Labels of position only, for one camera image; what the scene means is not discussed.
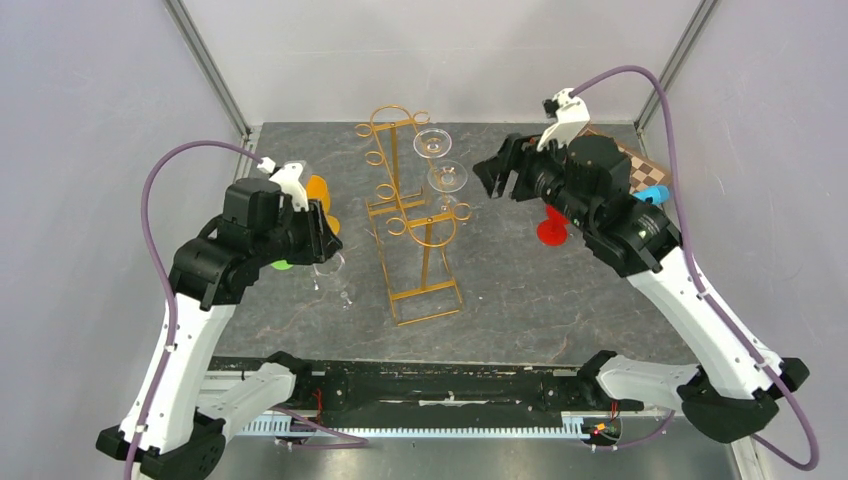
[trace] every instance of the purple cable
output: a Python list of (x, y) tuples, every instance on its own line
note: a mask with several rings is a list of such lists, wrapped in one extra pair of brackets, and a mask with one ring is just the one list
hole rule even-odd
[(279, 412), (285, 415), (292, 417), (293, 419), (305, 423), (315, 430), (320, 430), (324, 433), (330, 434), (336, 438), (340, 438), (343, 440), (350, 440), (352, 443), (331, 443), (326, 445), (304, 445), (304, 444), (291, 444), (292, 448), (297, 448), (300, 450), (341, 450), (345, 448), (363, 448), (368, 446), (368, 439), (362, 437), (356, 437), (353, 435), (348, 435), (346, 433), (337, 432), (331, 428), (327, 428), (323, 425), (319, 425), (308, 418), (301, 417), (300, 415), (294, 413), (293, 411), (283, 408), (283, 407), (274, 407), (271, 409), (274, 412)]
[[(698, 292), (701, 294), (704, 300), (706, 300), (710, 307), (712, 307), (716, 315), (721, 318), (722, 322), (724, 322), (727, 328), (729, 328), (730, 331), (733, 332), (733, 335), (735, 335), (737, 340), (739, 340), (739, 343), (741, 343), (745, 347), (745, 350), (748, 351), (748, 353), (751, 355), (751, 358), (753, 358), (758, 364), (764, 364), (765, 358), (760, 354), (754, 344), (752, 344), (745, 337), (745, 335), (742, 333), (742, 331), (739, 329), (733, 319), (730, 318), (730, 315), (728, 315), (728, 313), (724, 311), (721, 305), (719, 305), (718, 302), (714, 298), (712, 298), (710, 293), (705, 288), (704, 282), (701, 280), (701, 277), (698, 275), (698, 271), (695, 267), (695, 254), (692, 251), (691, 244), (689, 244), (689, 222), (684, 213), (683, 200), (680, 194), (680, 178), (677, 173), (677, 148), (674, 144), (674, 130), (671, 125), (671, 108), (668, 105), (668, 96), (660, 85), (659, 80), (657, 80), (657, 78), (644, 67), (640, 67), (637, 65), (622, 65), (620, 67), (608, 70), (594, 78), (591, 78), (586, 82), (583, 82), (583, 84), (572, 90), (571, 93), (569, 93), (569, 96), (576, 97), (577, 95), (580, 95), (583, 91), (592, 87), (593, 85), (603, 80), (606, 80), (607, 78), (612, 77), (613, 75), (618, 75), (619, 73), (624, 72), (639, 73), (645, 78), (647, 78), (654, 86), (654, 90), (657, 92), (657, 96), (660, 99), (660, 105), (662, 106), (663, 112), (663, 121), (665, 122), (665, 135), (666, 140), (668, 142), (669, 163), (671, 164), (671, 184), (673, 187), (672, 195), (674, 198), (674, 203), (677, 206), (677, 214), (680, 220), (680, 235), (683, 240), (683, 245), (685, 247), (683, 249), (683, 255), (686, 260), (686, 269), (689, 270), (689, 275), (695, 282), (695, 286), (698, 287)], [(804, 413), (804, 410), (801, 408), (801, 405), (798, 403), (798, 400), (795, 398), (792, 392), (789, 391), (789, 388), (780, 378), (780, 375), (778, 375), (777, 372), (775, 372), (774, 369), (772, 369), (769, 365), (766, 365), (763, 370), (766, 372), (766, 375), (769, 376), (771, 381), (774, 382), (775, 385), (777, 385), (777, 388), (778, 390), (780, 390), (780, 393), (782, 393), (783, 396), (786, 397), (786, 401), (789, 403), (789, 406), (792, 407), (792, 411), (794, 411), (795, 415), (798, 417), (798, 421), (801, 423), (801, 427), (804, 429), (804, 435), (806, 435), (807, 442), (810, 445), (810, 461), (807, 463), (801, 463), (791, 458), (786, 453), (780, 451), (776, 446), (771, 444), (763, 437), (757, 434), (752, 435), (752, 437), (754, 437), (757, 442), (762, 444), (772, 453), (774, 453), (793, 467), (803, 471), (813, 470), (819, 464), (819, 443), (816, 439), (815, 432), (813, 432), (813, 426), (810, 424), (810, 421), (807, 418), (807, 415)]]
[[(198, 140), (196, 142), (189, 142), (185, 145), (180, 145), (166, 153), (164, 157), (156, 162), (156, 165), (153, 166), (153, 169), (147, 175), (147, 180), (145, 180), (144, 188), (141, 191), (141, 231), (144, 234), (144, 243), (147, 245), (147, 251), (150, 253), (150, 259), (153, 260), (153, 268), (156, 269), (156, 274), (159, 276), (159, 282), (165, 290), (165, 301), (168, 303), (168, 333), (165, 337), (166, 347), (174, 344), (174, 339), (177, 335), (177, 299), (174, 296), (174, 291), (171, 289), (171, 282), (168, 281), (168, 274), (165, 273), (165, 266), (162, 264), (162, 259), (159, 257), (156, 244), (153, 242), (153, 234), (150, 232), (150, 216), (148, 213), (150, 206), (150, 189), (153, 187), (153, 180), (156, 178), (159, 170), (162, 170), (162, 167), (164, 167), (169, 160), (178, 154), (195, 147), (225, 148), (245, 155), (257, 163), (262, 162), (262, 159), (259, 158), (258, 155), (241, 147), (216, 140)], [(144, 401), (141, 403), (136, 427), (144, 427), (146, 425), (147, 416), (150, 413), (150, 407), (153, 405), (153, 399), (156, 396), (156, 390), (158, 390), (159, 384), (162, 382), (162, 376), (165, 374), (165, 368), (168, 366), (168, 360), (170, 358), (171, 353), (167, 349), (163, 348), (162, 355), (159, 357), (159, 363), (156, 365), (156, 371), (150, 381), (150, 388), (147, 389), (147, 393), (144, 395)], [(129, 451), (127, 452), (127, 460), (124, 463), (125, 480), (132, 480), (133, 460), (135, 459), (135, 454), (138, 451), (138, 445), (140, 442), (141, 434), (139, 432), (135, 432), (133, 434), (132, 441), (130, 442)]]

